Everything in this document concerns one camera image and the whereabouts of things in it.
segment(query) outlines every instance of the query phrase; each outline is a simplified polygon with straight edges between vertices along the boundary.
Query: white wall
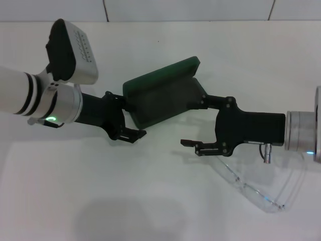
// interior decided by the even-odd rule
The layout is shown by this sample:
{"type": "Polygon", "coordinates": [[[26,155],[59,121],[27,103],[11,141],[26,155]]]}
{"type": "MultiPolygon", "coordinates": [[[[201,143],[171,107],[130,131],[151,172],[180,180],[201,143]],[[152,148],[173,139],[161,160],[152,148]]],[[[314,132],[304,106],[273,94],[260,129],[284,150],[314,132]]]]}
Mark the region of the white wall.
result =
{"type": "Polygon", "coordinates": [[[102,0],[1,0],[0,21],[106,22],[102,0]]]}
{"type": "Polygon", "coordinates": [[[321,20],[321,1],[276,0],[271,20],[321,20]]]}
{"type": "Polygon", "coordinates": [[[267,20],[273,0],[105,0],[111,22],[267,20]]]}

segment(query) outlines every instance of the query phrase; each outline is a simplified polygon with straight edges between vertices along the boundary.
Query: green led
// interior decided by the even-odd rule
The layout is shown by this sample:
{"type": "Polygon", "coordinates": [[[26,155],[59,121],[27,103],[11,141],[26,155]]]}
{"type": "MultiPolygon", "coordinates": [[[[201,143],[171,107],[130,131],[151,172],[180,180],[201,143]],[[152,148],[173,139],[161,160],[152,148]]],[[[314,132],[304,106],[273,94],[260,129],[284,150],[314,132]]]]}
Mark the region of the green led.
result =
{"type": "Polygon", "coordinates": [[[53,122],[54,122],[54,121],[56,120],[56,118],[55,118],[55,117],[53,117],[53,116],[51,116],[51,117],[46,118],[46,121],[48,121],[48,120],[49,120],[49,121],[53,121],[53,122]]]}

